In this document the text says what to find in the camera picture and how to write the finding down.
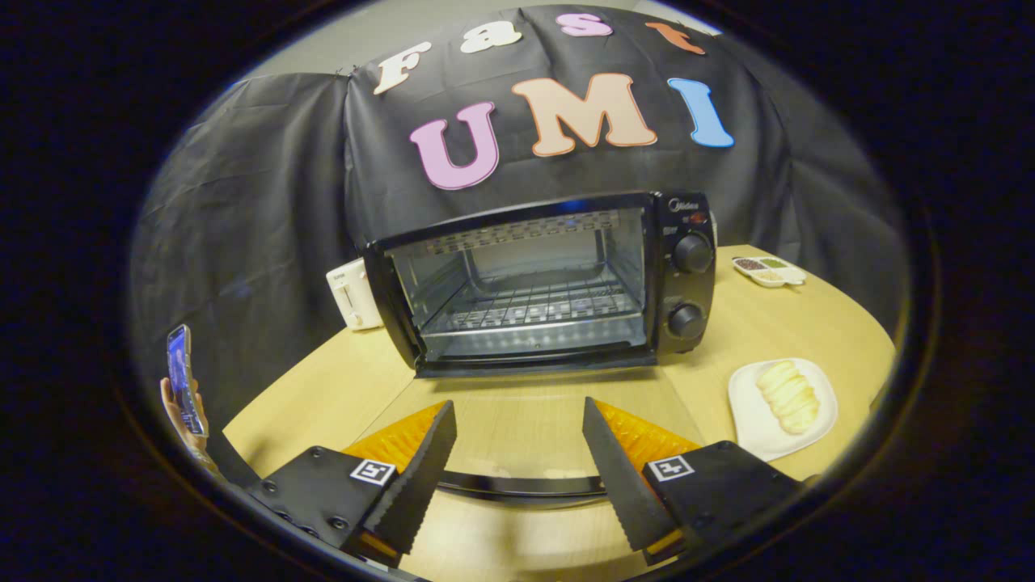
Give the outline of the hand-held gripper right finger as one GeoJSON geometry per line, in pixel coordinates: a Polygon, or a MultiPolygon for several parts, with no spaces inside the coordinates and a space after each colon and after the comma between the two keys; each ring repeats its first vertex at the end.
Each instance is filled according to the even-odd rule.
{"type": "Polygon", "coordinates": [[[743,537],[805,489],[735,442],[696,445],[591,397],[581,433],[629,546],[650,566],[743,537]]]}

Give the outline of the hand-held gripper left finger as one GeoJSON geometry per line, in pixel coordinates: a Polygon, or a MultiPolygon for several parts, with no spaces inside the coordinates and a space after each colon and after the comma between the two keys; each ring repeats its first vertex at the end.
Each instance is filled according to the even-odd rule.
{"type": "Polygon", "coordinates": [[[310,446],[247,493],[308,537],[400,566],[456,440],[454,403],[430,405],[341,452],[310,446]]]}

